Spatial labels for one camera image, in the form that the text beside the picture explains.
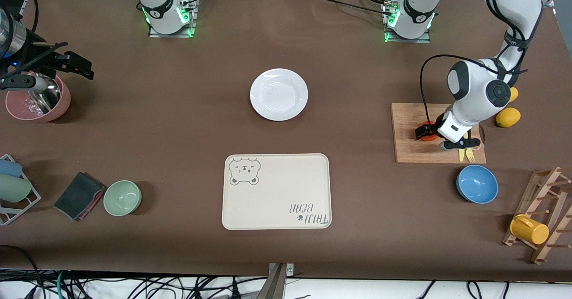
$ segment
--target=yellow mug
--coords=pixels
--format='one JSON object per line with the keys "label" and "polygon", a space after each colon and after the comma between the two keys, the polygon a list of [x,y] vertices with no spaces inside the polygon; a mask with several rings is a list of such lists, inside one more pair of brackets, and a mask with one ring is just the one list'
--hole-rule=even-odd
{"label": "yellow mug", "polygon": [[525,214],[519,214],[510,222],[510,232],[533,244],[543,244],[548,238],[548,227]]}

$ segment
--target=teal cable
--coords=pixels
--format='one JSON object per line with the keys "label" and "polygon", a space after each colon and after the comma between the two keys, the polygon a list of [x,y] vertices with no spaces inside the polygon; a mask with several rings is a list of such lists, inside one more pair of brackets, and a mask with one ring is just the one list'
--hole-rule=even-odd
{"label": "teal cable", "polygon": [[62,275],[63,275],[63,271],[59,273],[59,275],[58,275],[58,282],[56,283],[57,288],[58,288],[58,296],[59,296],[59,299],[63,299],[63,295],[62,295]]}

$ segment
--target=mug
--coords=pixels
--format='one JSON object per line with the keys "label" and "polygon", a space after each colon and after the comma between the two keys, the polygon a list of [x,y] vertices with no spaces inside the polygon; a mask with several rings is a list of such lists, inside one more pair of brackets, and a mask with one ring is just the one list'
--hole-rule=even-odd
{"label": "mug", "polygon": [[32,191],[32,183],[27,179],[0,173],[0,199],[18,203]]}
{"label": "mug", "polygon": [[525,214],[519,214],[510,222],[510,232],[533,244],[543,244],[548,238],[548,227]]}
{"label": "mug", "polygon": [[13,177],[22,176],[22,165],[16,162],[10,162],[6,159],[0,159],[0,173],[5,173]]}

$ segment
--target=bear face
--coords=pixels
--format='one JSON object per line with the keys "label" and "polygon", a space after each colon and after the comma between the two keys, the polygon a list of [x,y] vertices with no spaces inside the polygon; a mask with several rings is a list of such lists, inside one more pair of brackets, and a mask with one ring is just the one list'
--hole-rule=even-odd
{"label": "bear face", "polygon": [[235,158],[229,163],[228,169],[231,171],[231,185],[237,185],[241,182],[248,182],[251,185],[258,184],[260,162],[256,158]]}

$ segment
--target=blue bowl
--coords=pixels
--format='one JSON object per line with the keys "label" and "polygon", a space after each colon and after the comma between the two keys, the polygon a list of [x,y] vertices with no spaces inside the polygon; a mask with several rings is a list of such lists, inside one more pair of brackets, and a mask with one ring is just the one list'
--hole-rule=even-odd
{"label": "blue bowl", "polygon": [[490,170],[481,165],[469,165],[459,173],[457,189],[467,201],[486,204],[495,199],[499,183]]}

